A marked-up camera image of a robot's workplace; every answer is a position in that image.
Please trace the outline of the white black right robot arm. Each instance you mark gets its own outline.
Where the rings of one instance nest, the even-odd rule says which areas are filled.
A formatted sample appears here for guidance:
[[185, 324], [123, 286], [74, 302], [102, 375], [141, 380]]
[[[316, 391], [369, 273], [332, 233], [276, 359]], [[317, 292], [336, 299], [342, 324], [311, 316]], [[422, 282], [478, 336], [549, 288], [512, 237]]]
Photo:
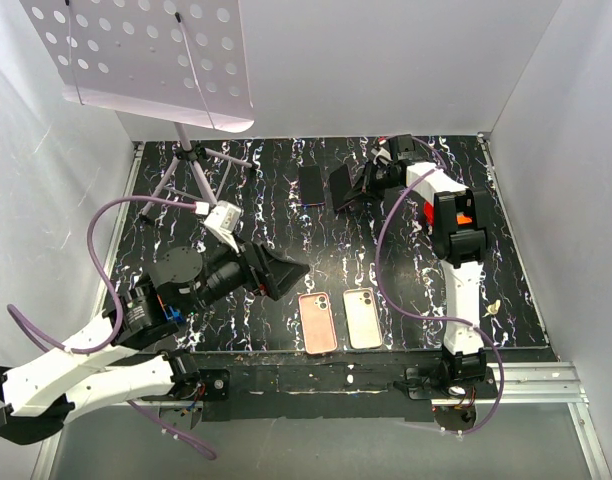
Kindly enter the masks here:
[[441, 360], [431, 380], [446, 395], [461, 397], [486, 375], [485, 342], [479, 332], [483, 263], [491, 246], [490, 202], [482, 189], [452, 179], [441, 153], [418, 137], [381, 137], [356, 179], [341, 166], [329, 176], [333, 208], [380, 201], [403, 187], [423, 200], [423, 219], [440, 260], [447, 315]]

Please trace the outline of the black smartphone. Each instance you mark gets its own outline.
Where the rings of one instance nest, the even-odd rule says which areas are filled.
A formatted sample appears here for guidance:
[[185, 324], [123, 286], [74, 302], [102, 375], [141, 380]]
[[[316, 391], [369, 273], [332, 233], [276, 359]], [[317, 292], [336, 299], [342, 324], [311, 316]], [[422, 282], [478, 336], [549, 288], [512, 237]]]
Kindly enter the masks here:
[[325, 203], [325, 194], [320, 167], [302, 166], [298, 169], [300, 202], [302, 206], [320, 206]]

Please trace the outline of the white phone case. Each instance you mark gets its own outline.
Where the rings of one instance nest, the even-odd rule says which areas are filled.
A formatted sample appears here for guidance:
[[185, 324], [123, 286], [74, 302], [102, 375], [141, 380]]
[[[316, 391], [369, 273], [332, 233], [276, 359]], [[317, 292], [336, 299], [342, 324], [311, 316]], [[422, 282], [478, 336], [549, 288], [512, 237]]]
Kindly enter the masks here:
[[377, 302], [371, 288], [346, 290], [343, 304], [353, 349], [375, 349], [382, 345]]

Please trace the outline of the pink phone case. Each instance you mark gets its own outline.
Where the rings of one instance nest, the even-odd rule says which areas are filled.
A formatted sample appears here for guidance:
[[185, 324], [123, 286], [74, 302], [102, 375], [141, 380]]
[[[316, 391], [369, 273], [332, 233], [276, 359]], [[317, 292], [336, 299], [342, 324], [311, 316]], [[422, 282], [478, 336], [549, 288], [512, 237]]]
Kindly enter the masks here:
[[319, 355], [337, 349], [331, 302], [324, 292], [301, 295], [298, 299], [305, 350]]

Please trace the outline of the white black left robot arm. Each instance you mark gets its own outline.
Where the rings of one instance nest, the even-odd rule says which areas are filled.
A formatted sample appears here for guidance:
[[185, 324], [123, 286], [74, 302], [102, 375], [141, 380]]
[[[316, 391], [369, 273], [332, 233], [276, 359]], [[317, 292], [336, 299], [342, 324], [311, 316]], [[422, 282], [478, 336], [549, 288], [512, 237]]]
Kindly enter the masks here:
[[0, 366], [0, 437], [18, 445], [43, 441], [75, 419], [142, 397], [224, 400], [224, 370], [197, 364], [184, 350], [163, 350], [144, 362], [119, 366], [182, 323], [242, 288], [279, 300], [302, 279], [308, 265], [281, 257], [262, 243], [239, 253], [221, 246], [211, 258], [178, 247], [145, 267], [142, 278], [79, 332], [35, 360]]

